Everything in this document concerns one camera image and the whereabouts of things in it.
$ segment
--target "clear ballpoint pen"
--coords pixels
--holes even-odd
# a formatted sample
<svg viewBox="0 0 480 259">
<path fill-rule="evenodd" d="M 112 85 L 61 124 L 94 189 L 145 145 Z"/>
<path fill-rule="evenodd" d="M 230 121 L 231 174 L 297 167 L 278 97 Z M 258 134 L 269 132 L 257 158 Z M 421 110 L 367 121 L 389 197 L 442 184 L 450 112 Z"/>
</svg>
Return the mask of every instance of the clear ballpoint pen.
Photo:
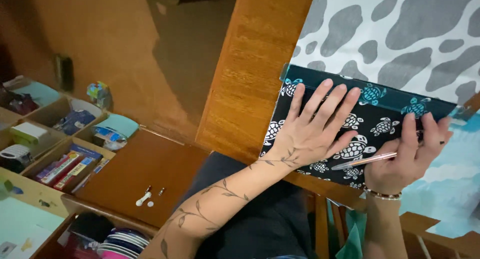
<svg viewBox="0 0 480 259">
<path fill-rule="evenodd" d="M 374 161 L 379 161 L 383 159 L 388 159 L 388 158 L 394 158 L 397 156 L 396 152 L 390 152 L 390 153 L 385 153 L 377 156 L 372 156 L 370 158 L 362 158 L 358 160 L 353 160 L 346 162 L 344 164 L 338 164 L 332 167 L 332 170 L 345 170 L 345 169 L 351 169 L 355 166 L 366 164 L 366 163 L 371 163 Z"/>
</svg>

